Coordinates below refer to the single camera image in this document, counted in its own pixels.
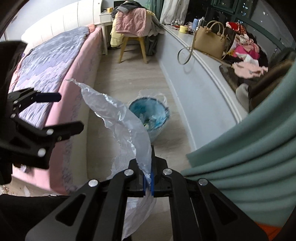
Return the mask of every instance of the blue trash can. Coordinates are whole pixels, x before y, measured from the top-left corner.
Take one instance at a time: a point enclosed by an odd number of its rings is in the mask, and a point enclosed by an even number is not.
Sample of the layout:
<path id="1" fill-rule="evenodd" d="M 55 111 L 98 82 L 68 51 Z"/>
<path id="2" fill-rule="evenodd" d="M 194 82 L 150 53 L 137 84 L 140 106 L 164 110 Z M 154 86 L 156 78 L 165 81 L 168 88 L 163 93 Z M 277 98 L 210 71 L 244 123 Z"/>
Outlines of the blue trash can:
<path id="1" fill-rule="evenodd" d="M 133 101 L 129 109 L 145 126 L 150 141 L 155 141 L 170 118 L 169 109 L 162 102 L 151 97 L 142 97 Z"/>

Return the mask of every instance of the desk leg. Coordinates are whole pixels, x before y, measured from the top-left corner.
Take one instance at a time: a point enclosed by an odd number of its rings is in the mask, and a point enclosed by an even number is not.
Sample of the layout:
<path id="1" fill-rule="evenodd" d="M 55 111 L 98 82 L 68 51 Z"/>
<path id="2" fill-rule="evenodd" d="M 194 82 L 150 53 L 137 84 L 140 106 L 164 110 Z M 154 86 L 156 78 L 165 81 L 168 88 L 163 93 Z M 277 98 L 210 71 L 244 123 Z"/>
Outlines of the desk leg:
<path id="1" fill-rule="evenodd" d="M 107 47 L 107 28 L 104 23 L 102 23 L 102 31 L 103 31 L 103 39 L 104 39 L 104 54 L 108 54 L 108 47 Z"/>

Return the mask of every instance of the purple blanket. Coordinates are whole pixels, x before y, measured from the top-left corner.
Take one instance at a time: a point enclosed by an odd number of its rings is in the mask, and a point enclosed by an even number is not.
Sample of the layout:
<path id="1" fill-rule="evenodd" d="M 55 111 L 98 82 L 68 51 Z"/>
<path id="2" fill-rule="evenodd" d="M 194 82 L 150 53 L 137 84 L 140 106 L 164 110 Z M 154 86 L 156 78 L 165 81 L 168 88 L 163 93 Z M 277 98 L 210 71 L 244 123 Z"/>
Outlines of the purple blanket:
<path id="1" fill-rule="evenodd" d="M 21 64 L 20 77 L 13 91 L 34 88 L 41 92 L 58 92 L 88 35 L 88 27 L 79 27 L 60 33 L 33 48 Z M 43 128 L 51 105 L 34 103 L 22 111 L 19 117 L 37 128 Z"/>

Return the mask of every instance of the green curtain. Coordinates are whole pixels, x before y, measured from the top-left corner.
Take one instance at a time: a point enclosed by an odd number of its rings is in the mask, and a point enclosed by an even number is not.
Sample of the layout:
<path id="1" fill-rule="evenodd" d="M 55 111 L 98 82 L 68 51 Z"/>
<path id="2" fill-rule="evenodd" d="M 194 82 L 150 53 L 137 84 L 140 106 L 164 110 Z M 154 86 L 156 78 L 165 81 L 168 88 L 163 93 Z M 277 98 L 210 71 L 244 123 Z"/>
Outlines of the green curtain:
<path id="1" fill-rule="evenodd" d="M 150 0 L 149 10 L 155 13 L 158 20 L 160 20 L 162 9 L 163 0 Z"/>
<path id="2" fill-rule="evenodd" d="M 254 221 L 283 226 L 296 205 L 296 64 L 241 123 L 187 158 L 184 176 L 207 178 Z"/>

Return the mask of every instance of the white sheer curtain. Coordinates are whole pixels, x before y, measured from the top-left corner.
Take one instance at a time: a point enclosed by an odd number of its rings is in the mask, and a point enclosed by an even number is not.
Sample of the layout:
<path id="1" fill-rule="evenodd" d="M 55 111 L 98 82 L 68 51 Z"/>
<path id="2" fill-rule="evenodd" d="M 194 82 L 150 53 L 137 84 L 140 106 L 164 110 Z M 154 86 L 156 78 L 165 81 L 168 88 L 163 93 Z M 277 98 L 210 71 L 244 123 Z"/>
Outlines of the white sheer curtain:
<path id="1" fill-rule="evenodd" d="M 184 24 L 189 0 L 164 0 L 160 23 L 172 23 L 178 20 Z"/>

